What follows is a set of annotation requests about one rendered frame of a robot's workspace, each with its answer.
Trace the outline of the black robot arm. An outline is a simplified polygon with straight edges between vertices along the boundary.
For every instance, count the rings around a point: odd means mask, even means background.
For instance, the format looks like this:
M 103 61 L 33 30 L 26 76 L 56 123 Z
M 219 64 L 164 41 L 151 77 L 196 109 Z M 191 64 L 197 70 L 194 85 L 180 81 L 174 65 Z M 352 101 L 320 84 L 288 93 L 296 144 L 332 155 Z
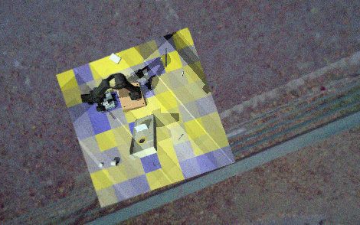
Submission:
M 110 86 L 110 81 L 113 78 L 115 79 L 116 87 Z M 127 89 L 131 92 L 129 93 L 129 96 L 132 100 L 142 98 L 141 89 L 139 86 L 133 86 L 130 82 L 127 81 L 124 74 L 115 73 L 111 74 L 106 79 L 103 79 L 101 84 L 97 88 L 90 91 L 90 94 L 82 94 L 82 103 L 88 103 L 89 105 L 93 105 L 94 103 L 103 101 L 103 99 L 106 99 L 105 92 L 110 88 L 115 90 L 119 90 L 122 88 Z

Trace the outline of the light blue square tray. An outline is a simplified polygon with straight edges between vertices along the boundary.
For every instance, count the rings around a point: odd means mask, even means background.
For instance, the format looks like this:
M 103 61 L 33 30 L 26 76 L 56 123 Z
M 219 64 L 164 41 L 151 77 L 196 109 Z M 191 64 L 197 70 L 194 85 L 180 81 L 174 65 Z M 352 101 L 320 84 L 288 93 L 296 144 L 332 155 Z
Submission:
M 111 102 L 111 105 L 105 106 L 106 107 L 105 111 L 116 108 L 117 105 L 116 105 L 115 99 L 113 97 L 113 93 L 111 91 L 109 91 L 109 92 L 106 92 L 105 94 L 106 94 L 106 99 L 104 99 L 104 102 L 107 100 L 109 100 Z M 97 106 L 100 106 L 100 103 L 97 103 Z M 100 113 L 105 112 L 105 111 L 100 111 Z

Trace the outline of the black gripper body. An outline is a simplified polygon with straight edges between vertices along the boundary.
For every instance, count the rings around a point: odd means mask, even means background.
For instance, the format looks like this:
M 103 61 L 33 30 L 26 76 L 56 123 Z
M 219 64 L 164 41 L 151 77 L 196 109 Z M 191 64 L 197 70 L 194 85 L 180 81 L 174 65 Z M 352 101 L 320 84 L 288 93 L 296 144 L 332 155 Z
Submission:
M 98 103 L 100 103 L 100 106 L 97 106 L 97 112 L 106 110 L 106 107 L 103 105 L 103 102 L 104 102 L 104 99 L 103 99 L 103 101 L 98 102 Z M 102 105 L 101 105 L 101 103 L 102 103 Z

